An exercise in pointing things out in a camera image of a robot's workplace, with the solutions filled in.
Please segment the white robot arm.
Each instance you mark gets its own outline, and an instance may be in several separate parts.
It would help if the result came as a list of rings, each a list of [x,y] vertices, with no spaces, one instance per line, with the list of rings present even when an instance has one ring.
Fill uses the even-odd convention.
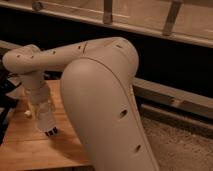
[[[2,63],[19,76],[44,132],[54,125],[43,73],[62,73],[65,112],[96,171],[160,171],[133,92],[139,57],[130,41],[109,37],[45,51],[27,45],[5,53]]]

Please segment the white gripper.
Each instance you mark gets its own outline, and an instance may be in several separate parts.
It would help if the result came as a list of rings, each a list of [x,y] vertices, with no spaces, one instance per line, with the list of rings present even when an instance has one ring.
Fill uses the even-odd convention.
[[[44,84],[38,89],[25,89],[28,106],[35,116],[35,123],[41,132],[46,136],[57,134],[56,121],[54,118],[55,106],[50,93],[50,88]]]

